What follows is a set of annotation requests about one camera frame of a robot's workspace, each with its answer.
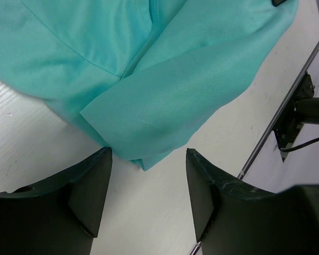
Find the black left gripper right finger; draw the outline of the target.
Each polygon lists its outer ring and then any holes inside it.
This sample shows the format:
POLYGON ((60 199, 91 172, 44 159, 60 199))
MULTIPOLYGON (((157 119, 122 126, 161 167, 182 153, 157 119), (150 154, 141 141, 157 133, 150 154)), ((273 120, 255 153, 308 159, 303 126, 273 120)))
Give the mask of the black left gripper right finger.
POLYGON ((186 173, 203 254, 319 254, 319 185, 268 192, 195 149, 186 152, 186 173))

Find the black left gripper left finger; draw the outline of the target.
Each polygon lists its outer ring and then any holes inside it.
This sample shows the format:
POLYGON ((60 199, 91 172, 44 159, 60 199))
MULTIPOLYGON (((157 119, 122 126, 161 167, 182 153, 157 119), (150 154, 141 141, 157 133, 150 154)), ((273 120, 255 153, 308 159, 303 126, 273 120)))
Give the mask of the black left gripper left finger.
POLYGON ((90 254, 112 170, 105 147, 12 193, 0 193, 0 254, 90 254))

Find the teal green t-shirt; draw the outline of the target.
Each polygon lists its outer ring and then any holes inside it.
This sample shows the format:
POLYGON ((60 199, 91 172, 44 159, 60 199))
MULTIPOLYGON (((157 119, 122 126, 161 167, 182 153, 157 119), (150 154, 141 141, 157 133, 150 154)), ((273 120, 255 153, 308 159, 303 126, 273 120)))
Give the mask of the teal green t-shirt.
POLYGON ((148 170, 252 84, 297 1, 0 1, 0 81, 148 170))

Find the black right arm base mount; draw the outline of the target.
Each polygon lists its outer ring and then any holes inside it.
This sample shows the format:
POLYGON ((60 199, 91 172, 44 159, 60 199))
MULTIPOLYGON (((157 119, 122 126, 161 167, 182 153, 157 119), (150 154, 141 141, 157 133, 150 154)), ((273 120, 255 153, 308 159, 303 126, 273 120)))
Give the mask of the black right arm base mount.
POLYGON ((318 137, 294 145, 304 125, 319 125, 319 97, 315 96, 315 88, 311 76, 304 74, 273 126, 282 160, 291 152, 319 142, 318 137))

